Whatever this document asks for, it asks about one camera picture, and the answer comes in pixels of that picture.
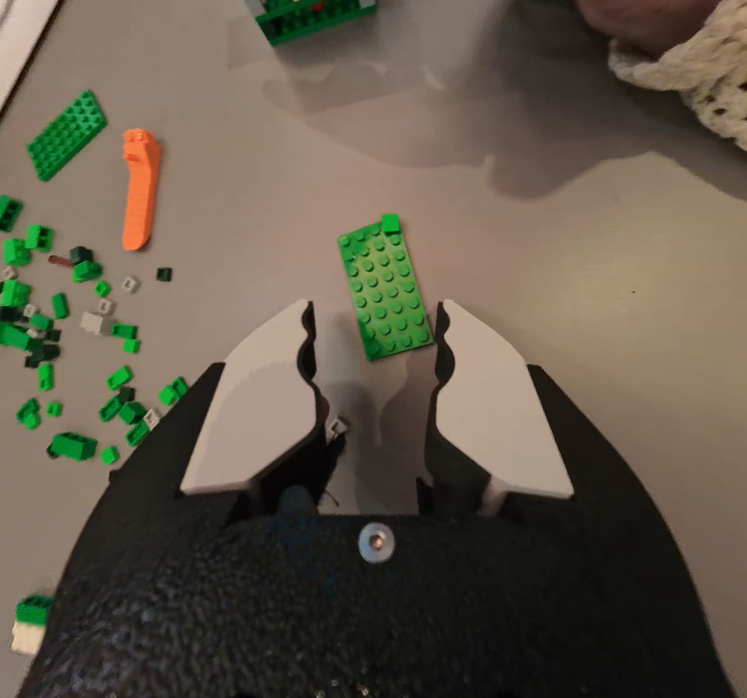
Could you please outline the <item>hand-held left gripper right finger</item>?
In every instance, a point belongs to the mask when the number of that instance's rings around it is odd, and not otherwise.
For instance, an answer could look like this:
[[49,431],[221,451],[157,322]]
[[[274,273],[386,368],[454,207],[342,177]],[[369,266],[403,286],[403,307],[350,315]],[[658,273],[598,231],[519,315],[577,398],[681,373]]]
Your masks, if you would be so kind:
[[496,514],[510,493],[568,500],[574,488],[525,359],[451,299],[438,304],[425,465],[435,507]]

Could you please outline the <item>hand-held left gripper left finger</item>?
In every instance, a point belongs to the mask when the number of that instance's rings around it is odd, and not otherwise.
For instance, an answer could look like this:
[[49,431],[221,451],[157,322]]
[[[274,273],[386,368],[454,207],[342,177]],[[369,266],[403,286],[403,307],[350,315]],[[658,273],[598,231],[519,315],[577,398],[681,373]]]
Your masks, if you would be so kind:
[[303,448],[326,445],[314,341],[314,304],[300,299],[229,353],[182,493],[242,490]]

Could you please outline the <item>green lego base plate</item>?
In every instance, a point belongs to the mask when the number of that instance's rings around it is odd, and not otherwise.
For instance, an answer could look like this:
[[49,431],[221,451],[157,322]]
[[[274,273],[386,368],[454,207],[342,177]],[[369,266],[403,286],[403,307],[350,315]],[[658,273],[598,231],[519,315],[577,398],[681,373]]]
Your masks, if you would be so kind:
[[382,233],[380,219],[337,239],[369,362],[433,343],[400,226],[399,234],[387,236]]
[[39,180],[59,173],[108,125],[98,98],[90,89],[76,99],[26,145]]

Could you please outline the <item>pile of lego pieces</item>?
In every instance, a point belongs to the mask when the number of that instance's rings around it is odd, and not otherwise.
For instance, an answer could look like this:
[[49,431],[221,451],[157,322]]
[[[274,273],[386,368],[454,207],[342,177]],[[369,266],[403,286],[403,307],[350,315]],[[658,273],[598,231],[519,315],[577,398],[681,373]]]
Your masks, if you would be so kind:
[[[10,235],[14,231],[23,209],[24,204],[20,200],[2,195],[2,234]],[[54,366],[61,356],[62,334],[56,325],[72,316],[71,304],[65,292],[56,292],[50,299],[52,316],[46,316],[40,306],[33,303],[33,287],[21,281],[19,269],[33,262],[35,252],[53,251],[54,233],[53,228],[36,224],[27,227],[24,237],[8,236],[2,240],[2,347],[23,353],[23,366],[36,373],[37,388],[44,394],[56,387]],[[89,334],[120,340],[126,355],[139,353],[141,340],[138,327],[114,322],[109,317],[114,313],[114,302],[109,298],[113,288],[102,279],[103,267],[96,260],[94,252],[77,246],[70,250],[67,258],[75,263],[75,267],[70,268],[73,283],[95,283],[96,311],[84,311],[80,327]],[[131,448],[139,446],[161,419],[156,408],[147,409],[136,400],[136,390],[131,384],[133,378],[134,373],[128,365],[107,376],[107,389],[112,394],[97,412],[101,423],[109,423],[117,418],[123,421],[127,428],[126,443]],[[188,389],[185,379],[179,376],[162,388],[158,400],[164,407],[171,407],[186,395]],[[16,422],[29,431],[36,430],[41,426],[42,413],[53,419],[62,417],[63,404],[59,400],[52,400],[43,411],[39,399],[32,397],[15,413]],[[93,459],[97,451],[97,439],[76,432],[55,434],[46,448],[46,454],[52,459],[67,458],[75,462]]]

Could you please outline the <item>person's right forearm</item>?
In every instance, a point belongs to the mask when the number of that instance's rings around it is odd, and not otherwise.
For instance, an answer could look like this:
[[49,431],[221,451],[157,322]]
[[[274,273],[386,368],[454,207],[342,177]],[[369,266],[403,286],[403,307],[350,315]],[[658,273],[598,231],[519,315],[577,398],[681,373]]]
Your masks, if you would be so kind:
[[614,39],[608,66],[635,87],[677,92],[701,124],[746,151],[746,0],[722,0],[696,34],[658,59]]

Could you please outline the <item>green lego brick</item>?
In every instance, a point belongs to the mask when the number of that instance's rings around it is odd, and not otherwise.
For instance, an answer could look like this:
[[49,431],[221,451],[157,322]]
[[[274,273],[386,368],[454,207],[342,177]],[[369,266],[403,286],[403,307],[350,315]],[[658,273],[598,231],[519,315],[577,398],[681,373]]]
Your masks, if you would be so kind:
[[16,605],[15,621],[33,626],[45,627],[49,612],[54,602],[54,596],[42,593],[25,597]]

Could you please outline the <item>white lego brick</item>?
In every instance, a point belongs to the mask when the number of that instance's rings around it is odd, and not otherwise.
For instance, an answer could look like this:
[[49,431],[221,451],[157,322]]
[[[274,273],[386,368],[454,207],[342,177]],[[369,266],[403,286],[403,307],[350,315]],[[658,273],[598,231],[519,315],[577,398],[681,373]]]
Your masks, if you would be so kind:
[[11,651],[23,656],[36,656],[46,634],[46,626],[14,621],[11,631]]

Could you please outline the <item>orange brick separator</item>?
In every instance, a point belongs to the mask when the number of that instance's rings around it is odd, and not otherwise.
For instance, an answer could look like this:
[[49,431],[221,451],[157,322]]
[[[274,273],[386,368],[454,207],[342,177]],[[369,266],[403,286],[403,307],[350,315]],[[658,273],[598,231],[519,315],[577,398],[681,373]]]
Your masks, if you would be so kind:
[[151,131],[131,128],[123,134],[123,158],[129,170],[122,242],[128,252],[146,245],[153,229],[162,147]]

